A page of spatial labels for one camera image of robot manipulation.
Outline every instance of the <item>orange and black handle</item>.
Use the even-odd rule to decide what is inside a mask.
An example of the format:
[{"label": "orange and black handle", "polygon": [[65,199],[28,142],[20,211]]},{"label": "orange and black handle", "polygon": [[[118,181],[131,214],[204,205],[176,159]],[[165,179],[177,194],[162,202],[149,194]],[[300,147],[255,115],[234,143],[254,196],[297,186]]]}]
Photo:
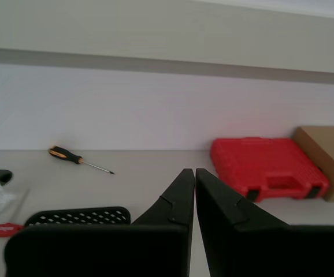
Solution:
[{"label": "orange and black handle", "polygon": [[53,157],[56,157],[61,160],[68,160],[70,162],[77,163],[77,164],[81,164],[83,160],[81,156],[77,156],[69,152],[68,150],[58,147],[58,146],[53,146],[49,148],[48,152]]}]

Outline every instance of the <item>brown cardboard box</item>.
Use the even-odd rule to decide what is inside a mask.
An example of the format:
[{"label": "brown cardboard box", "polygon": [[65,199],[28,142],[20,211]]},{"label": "brown cardboard box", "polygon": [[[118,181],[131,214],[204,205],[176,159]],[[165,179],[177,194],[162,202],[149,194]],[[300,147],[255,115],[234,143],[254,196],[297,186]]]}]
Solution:
[{"label": "brown cardboard box", "polygon": [[293,139],[330,180],[324,199],[334,201],[334,126],[301,126]]}]

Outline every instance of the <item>black plastic part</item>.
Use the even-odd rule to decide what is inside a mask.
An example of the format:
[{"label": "black plastic part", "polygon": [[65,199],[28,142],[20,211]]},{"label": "black plastic part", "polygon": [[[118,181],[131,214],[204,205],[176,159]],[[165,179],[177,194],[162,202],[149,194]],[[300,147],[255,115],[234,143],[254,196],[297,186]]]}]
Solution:
[{"label": "black plastic part", "polygon": [[290,226],[205,169],[196,170],[195,189],[211,277],[334,276],[334,226]]},{"label": "black plastic part", "polygon": [[67,149],[61,148],[59,146],[54,146],[49,149],[49,154],[53,157],[56,157],[61,160],[68,160],[70,162],[80,164],[81,156],[77,156],[71,152],[69,152]]},{"label": "black plastic part", "polygon": [[6,245],[7,276],[187,277],[194,181],[192,170],[183,170],[132,225],[23,228]]},{"label": "black plastic part", "polygon": [[10,170],[0,169],[0,184],[6,185],[13,178],[13,173]]},{"label": "black plastic part", "polygon": [[124,207],[87,209],[59,209],[42,211],[32,215],[25,227],[46,224],[130,224],[131,216]]},{"label": "black plastic part", "polygon": [[259,195],[258,189],[249,190],[246,199],[248,199],[251,202],[254,202],[257,199],[258,195]]},{"label": "black plastic part", "polygon": [[321,187],[319,186],[313,186],[309,192],[309,194],[307,194],[307,196],[305,197],[306,199],[312,199],[315,198],[318,193],[320,192]]}]

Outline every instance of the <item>red toolbox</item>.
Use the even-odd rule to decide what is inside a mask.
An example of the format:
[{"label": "red toolbox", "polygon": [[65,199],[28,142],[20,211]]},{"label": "red toolbox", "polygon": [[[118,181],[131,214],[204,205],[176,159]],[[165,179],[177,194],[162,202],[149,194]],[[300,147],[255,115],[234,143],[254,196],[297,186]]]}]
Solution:
[{"label": "red toolbox", "polygon": [[218,138],[210,150],[219,179],[246,198],[321,197],[329,181],[290,138]]}]

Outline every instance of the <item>screwdriver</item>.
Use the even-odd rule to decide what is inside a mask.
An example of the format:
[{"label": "screwdriver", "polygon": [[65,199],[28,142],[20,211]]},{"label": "screwdriver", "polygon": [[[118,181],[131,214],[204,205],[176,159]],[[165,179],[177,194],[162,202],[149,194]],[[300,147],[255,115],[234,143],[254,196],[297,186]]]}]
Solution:
[{"label": "screwdriver", "polygon": [[61,159],[61,160],[68,160],[70,162],[73,162],[73,163],[76,163],[76,164],[87,164],[89,166],[93,166],[97,169],[100,169],[100,170],[103,170],[105,172],[108,172],[110,174],[115,174],[113,171],[111,170],[108,170],[108,169],[103,169],[99,166],[94,166],[93,164],[91,163],[86,163],[84,162],[83,158],[81,156],[77,156],[71,152],[69,152],[68,150],[64,149],[64,148],[61,148],[61,147],[58,147],[58,146],[53,146],[51,148],[49,148],[48,150],[49,154],[53,157],[56,157],[58,159]]}]

